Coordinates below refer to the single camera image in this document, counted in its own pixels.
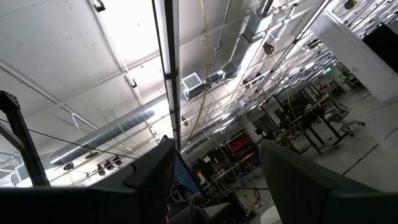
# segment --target ceiling beam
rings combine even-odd
[[[250,15],[250,13],[246,13],[244,16],[241,16],[241,17],[236,18],[236,19],[234,19],[234,20],[232,20],[230,22],[227,22],[227,23],[224,23],[224,24],[222,24],[222,25],[220,25],[218,27],[215,27],[215,28],[213,28],[213,29],[208,31],[208,35],[214,34],[215,32],[217,32],[217,31],[219,31],[221,29],[224,29],[225,27],[227,27],[227,26],[229,26],[231,24],[234,24],[235,22],[242,21],[248,15]],[[195,43],[196,41],[199,41],[202,37],[203,37],[203,33],[201,33],[200,35],[196,35],[195,37],[192,37],[189,40],[181,42],[180,43],[180,49],[183,48],[183,47],[186,47],[186,46],[188,46],[188,45],[190,45],[192,43]],[[158,52],[154,52],[154,53],[152,53],[150,55],[147,55],[147,56],[143,57],[142,59],[134,62],[132,65],[128,66],[128,69],[129,70],[135,69],[135,68],[141,66],[143,63],[149,62],[149,61],[159,57],[159,55],[160,55],[159,51]],[[49,111],[53,111],[53,110],[55,110],[55,109],[57,109],[59,107],[65,106],[66,104],[68,104],[72,100],[78,98],[82,94],[87,93],[87,92],[89,92],[90,90],[92,90],[94,88],[98,88],[99,86],[105,85],[105,84],[107,84],[107,83],[109,83],[111,81],[114,81],[114,80],[118,79],[118,78],[121,78],[121,77],[123,77],[125,75],[127,75],[126,72],[119,72],[119,73],[110,75],[110,76],[108,76],[105,79],[102,79],[100,81],[97,81],[97,82],[89,85],[84,90],[77,91],[77,93],[75,93],[74,95],[69,96],[65,100],[59,101],[58,103],[56,103],[53,106],[50,106],[48,108],[45,108],[45,109],[43,109],[41,111],[38,111],[38,112],[35,112],[35,113],[32,113],[32,114],[27,114],[26,118],[34,117],[34,116],[37,116],[38,114],[42,114],[42,113],[46,113],[46,112],[49,112]]]

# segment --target black pole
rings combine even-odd
[[[49,186],[50,182],[45,175],[43,165],[37,153],[32,137],[25,124],[20,111],[18,100],[6,91],[0,91],[0,110],[6,114],[12,132],[24,144],[24,148],[18,149],[25,162],[25,166],[34,187]]]

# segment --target fluorescent light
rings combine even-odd
[[[230,124],[232,121],[234,121],[234,119],[231,119],[231,120],[225,122],[225,123],[223,124],[223,126],[226,126],[226,125]]]
[[[291,69],[291,71],[289,72],[289,75],[294,75],[294,74],[296,74],[298,71],[300,71],[300,68],[293,68],[293,69]]]
[[[315,65],[315,62],[310,62],[304,67],[304,69],[312,68],[314,65]]]
[[[174,97],[173,97],[173,82],[171,79],[166,79],[166,93],[167,93],[167,98],[170,100],[169,102],[169,107],[170,107],[170,111],[174,110]]]
[[[226,119],[230,114],[231,114],[231,113],[226,113],[226,114],[224,114],[223,116],[221,116],[221,120]]]
[[[169,42],[167,40],[166,15],[164,11],[164,0],[155,0],[157,26],[159,29],[159,42],[162,51],[164,73],[171,73]]]
[[[213,134],[215,134],[215,133],[217,133],[217,132],[219,132],[219,131],[223,131],[225,128],[226,128],[226,127],[219,128],[219,129],[217,129],[216,131],[213,131]]]

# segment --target yellow wire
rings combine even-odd
[[[275,52],[276,52],[277,48],[278,48],[278,42],[275,41],[275,50],[272,51],[272,56],[274,56],[275,63],[278,61],[278,59],[276,59],[276,56],[275,56]]]
[[[196,127],[197,127],[197,125],[198,125],[198,122],[199,122],[199,118],[200,118],[200,115],[201,115],[201,112],[203,111],[203,105],[205,104],[205,101],[206,101],[206,89],[207,89],[207,78],[208,78],[208,76],[209,76],[209,36],[208,36],[208,33],[207,33],[207,22],[206,22],[206,14],[205,14],[205,5],[204,5],[204,3],[203,3],[203,0],[200,0],[200,5],[201,5],[201,13],[202,13],[202,16],[203,16],[203,22],[205,23],[205,34],[206,34],[206,78],[205,78],[205,92],[204,92],[204,94],[203,94],[203,101],[202,101],[202,103],[201,103],[201,105],[200,105],[200,109],[199,109],[199,113],[198,113],[198,118],[197,118],[197,120],[195,121],[195,124],[193,125],[193,128],[192,128],[192,130],[191,130],[191,133],[188,135],[188,138],[187,138],[187,141],[184,143],[184,145],[181,147],[181,151],[182,151],[182,149],[187,145],[187,143],[188,143],[188,140],[191,138],[191,136],[192,136],[192,134],[193,134],[193,132],[194,132],[194,130],[196,129]]]

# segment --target air vent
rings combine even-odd
[[[196,72],[192,73],[191,75],[181,79],[181,82],[185,86],[185,91],[189,91],[194,89],[195,87],[201,85],[203,83],[202,80],[200,80],[198,74]]]
[[[29,177],[25,164],[15,167],[15,171],[17,172],[18,180],[20,182]]]

